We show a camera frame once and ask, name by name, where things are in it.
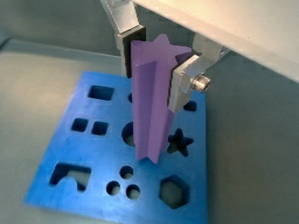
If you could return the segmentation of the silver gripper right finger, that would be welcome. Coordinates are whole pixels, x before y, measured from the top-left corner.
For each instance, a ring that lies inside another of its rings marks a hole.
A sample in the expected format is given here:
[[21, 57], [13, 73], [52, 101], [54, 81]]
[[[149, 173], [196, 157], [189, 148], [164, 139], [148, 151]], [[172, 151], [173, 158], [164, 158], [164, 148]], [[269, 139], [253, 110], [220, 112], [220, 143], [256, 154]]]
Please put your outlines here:
[[203, 93], [208, 89], [211, 79], [205, 71], [229, 52], [224, 45], [200, 34], [193, 36], [192, 50], [191, 57], [172, 70], [168, 109], [173, 113], [187, 104], [193, 91]]

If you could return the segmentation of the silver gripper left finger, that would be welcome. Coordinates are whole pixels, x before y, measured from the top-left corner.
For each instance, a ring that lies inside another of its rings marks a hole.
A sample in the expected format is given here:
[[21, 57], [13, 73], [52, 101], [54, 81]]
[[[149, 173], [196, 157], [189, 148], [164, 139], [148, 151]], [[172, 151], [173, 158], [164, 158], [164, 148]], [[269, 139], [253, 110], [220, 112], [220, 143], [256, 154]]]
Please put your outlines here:
[[114, 30], [116, 48], [121, 56], [121, 72], [126, 78], [130, 78], [130, 42], [145, 40], [145, 28], [138, 24], [136, 6], [130, 0], [100, 0], [100, 3]]

